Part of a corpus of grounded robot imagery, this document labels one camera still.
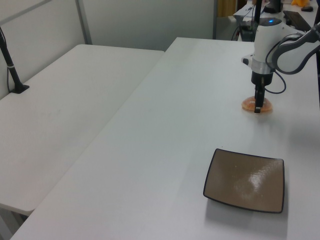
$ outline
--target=orange object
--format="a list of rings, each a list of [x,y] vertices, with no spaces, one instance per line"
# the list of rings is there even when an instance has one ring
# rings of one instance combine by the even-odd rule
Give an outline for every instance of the orange object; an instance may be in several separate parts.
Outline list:
[[[256,100],[254,96],[248,97],[247,99],[245,99],[242,102],[242,108],[244,110],[250,111],[250,112],[254,112],[255,111],[255,107],[256,107]],[[272,104],[271,102],[264,98],[263,100],[263,106],[261,108],[261,113],[265,113],[265,112],[269,112],[272,110]]]
[[[309,3],[309,0],[292,0],[291,5],[298,5],[299,7],[305,7]]]

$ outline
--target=white wall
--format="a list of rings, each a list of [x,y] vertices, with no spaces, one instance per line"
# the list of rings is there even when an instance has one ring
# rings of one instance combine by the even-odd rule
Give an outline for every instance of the white wall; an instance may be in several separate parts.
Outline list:
[[[23,83],[74,46],[85,42],[76,0],[51,0],[1,28]],[[6,78],[7,65],[0,54],[0,99],[8,94]]]
[[[176,37],[213,37],[215,0],[80,1],[94,45],[165,51]]]

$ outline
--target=yellow object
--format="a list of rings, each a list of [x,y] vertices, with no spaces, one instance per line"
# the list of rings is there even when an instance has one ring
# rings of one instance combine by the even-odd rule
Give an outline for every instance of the yellow object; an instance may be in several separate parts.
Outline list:
[[[298,5],[299,7],[305,7],[309,3],[309,0],[292,0],[291,5]]]

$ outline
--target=black stand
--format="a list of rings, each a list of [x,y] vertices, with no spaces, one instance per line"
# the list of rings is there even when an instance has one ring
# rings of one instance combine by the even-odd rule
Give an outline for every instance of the black stand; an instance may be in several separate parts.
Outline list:
[[[14,90],[11,93],[20,94],[29,88],[27,85],[23,85],[19,79],[14,63],[12,62],[11,56],[9,54],[5,36],[2,35],[2,31],[0,32],[0,48],[3,54],[4,60],[6,62],[7,67],[9,68],[10,74],[14,81]]]
[[[316,16],[314,20],[314,25],[317,25],[320,23],[320,6],[318,6],[318,10],[316,11]],[[319,103],[320,103],[320,52],[315,53],[316,56],[316,68],[317,68],[317,73],[318,73],[318,90],[319,90]]]

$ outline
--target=food item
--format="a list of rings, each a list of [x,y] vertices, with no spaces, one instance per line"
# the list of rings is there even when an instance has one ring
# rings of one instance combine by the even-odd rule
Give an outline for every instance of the food item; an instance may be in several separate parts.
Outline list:
[[[250,111],[250,112],[254,112],[255,111],[255,106],[256,106],[256,99],[254,96],[251,96],[251,97],[248,97],[246,100],[244,100],[242,102],[242,108],[244,110],[247,110],[247,111]],[[261,113],[265,113],[265,112],[268,112],[268,111],[271,111],[272,110],[272,104],[271,102],[264,98],[263,100],[263,106],[260,110]]]

